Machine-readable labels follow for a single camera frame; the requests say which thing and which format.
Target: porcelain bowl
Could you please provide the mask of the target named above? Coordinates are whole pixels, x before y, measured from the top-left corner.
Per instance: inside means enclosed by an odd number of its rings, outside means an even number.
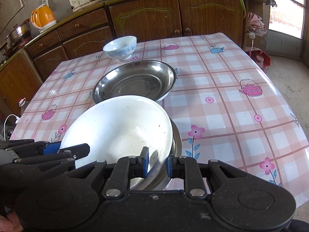
[[[160,172],[170,154],[173,140],[171,121],[165,110],[151,99],[126,95],[107,99],[85,111],[67,130],[60,148],[87,143],[90,153],[75,161],[76,168],[93,161],[108,164],[140,155],[149,148],[148,185]],[[135,187],[140,178],[131,180]]]
[[[103,50],[110,58],[123,61],[131,57],[136,49],[136,42],[135,36],[124,36],[110,41],[103,47]]]

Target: stainless steel plate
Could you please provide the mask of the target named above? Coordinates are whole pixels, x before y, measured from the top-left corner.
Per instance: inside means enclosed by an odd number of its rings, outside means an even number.
[[[131,62],[101,78],[93,89],[92,99],[97,104],[117,96],[138,95],[159,102],[168,95],[175,81],[176,73],[166,63],[154,60]]]
[[[182,144],[181,144],[181,136],[176,124],[171,120],[172,128],[173,128],[173,143],[171,148],[171,153],[175,157],[179,157],[182,153]],[[143,182],[140,182],[135,190],[162,190],[171,179],[167,176],[166,166],[164,165],[159,174],[153,179],[153,181],[147,186],[143,185]]]

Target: wall socket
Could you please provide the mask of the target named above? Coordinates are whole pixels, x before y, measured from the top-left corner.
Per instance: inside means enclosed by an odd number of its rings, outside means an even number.
[[[48,0],[42,0],[42,3],[43,3],[43,4],[46,4],[47,6],[49,6],[49,5],[48,5]]]

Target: flower stem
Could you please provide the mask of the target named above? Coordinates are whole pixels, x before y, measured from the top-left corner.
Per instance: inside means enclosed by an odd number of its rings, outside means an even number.
[[[276,181],[275,181],[275,178],[273,177],[273,174],[272,174],[271,170],[269,170],[269,171],[270,171],[270,173],[271,173],[271,176],[272,176],[272,178],[273,178],[273,181],[274,181],[274,183],[275,183],[275,185],[276,185]]]
[[[193,135],[193,140],[192,140],[192,158],[193,158],[193,144],[194,144],[194,135]]]

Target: wall pipe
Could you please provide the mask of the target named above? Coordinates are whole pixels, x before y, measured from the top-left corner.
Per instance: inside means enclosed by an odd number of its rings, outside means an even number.
[[[16,16],[16,14],[23,8],[24,4],[23,4],[23,1],[20,0],[20,8],[13,14],[13,16],[7,21],[7,23],[3,26],[3,28],[1,29],[0,31],[0,34],[2,33],[2,31],[4,30],[4,28],[8,25],[8,23],[12,20],[12,18],[14,16]]]

